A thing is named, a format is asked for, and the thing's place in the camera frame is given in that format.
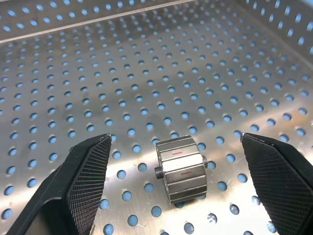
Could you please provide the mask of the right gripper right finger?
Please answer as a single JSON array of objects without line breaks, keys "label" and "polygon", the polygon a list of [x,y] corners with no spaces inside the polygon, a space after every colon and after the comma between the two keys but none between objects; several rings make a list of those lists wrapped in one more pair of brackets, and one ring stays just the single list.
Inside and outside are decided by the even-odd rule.
[{"label": "right gripper right finger", "polygon": [[241,143],[258,198],[279,235],[313,235],[313,165],[276,139],[243,133]]}]

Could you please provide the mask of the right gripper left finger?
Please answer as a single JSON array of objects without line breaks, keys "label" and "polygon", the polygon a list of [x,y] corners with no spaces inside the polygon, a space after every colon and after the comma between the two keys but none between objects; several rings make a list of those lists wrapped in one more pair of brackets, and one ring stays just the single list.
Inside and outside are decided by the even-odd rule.
[{"label": "right gripper left finger", "polygon": [[72,147],[5,235],[90,235],[103,195],[111,144],[110,134],[102,134]]}]

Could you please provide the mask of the metal nut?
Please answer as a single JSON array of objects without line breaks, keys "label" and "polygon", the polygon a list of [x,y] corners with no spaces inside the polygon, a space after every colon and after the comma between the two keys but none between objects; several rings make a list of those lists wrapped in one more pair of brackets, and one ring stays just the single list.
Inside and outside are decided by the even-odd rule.
[{"label": "metal nut", "polygon": [[206,195],[208,161],[190,135],[158,141],[156,153],[156,178],[163,181],[171,204]]}]

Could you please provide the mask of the perforated metal tray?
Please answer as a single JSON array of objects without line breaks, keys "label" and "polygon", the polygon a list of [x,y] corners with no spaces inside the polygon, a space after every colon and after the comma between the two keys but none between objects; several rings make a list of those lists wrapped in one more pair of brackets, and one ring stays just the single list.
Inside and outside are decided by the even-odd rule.
[{"label": "perforated metal tray", "polygon": [[[94,235],[278,235],[245,132],[313,164],[313,0],[0,0],[0,235],[103,133]],[[207,193],[171,204],[156,143],[186,135]]]}]

